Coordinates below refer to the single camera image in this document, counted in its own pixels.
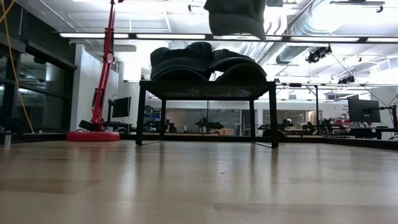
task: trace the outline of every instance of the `black stand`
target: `black stand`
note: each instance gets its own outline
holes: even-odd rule
[[[138,103],[138,120],[136,144],[141,146],[143,140],[144,108],[146,91],[151,92],[162,100],[162,112],[160,121],[159,139],[164,141],[164,123],[167,100],[200,100],[200,101],[248,101],[250,105],[250,142],[256,142],[256,115],[254,111],[254,100],[269,92],[269,107],[271,111],[271,143],[273,148],[279,147],[277,105],[276,105],[276,84],[275,82],[247,82],[247,83],[218,83],[218,82],[162,82],[162,81],[141,81]],[[205,136],[173,136],[176,141],[184,137],[189,141],[201,141]],[[215,141],[221,139],[232,139],[235,142],[247,142],[245,137],[215,136]]]

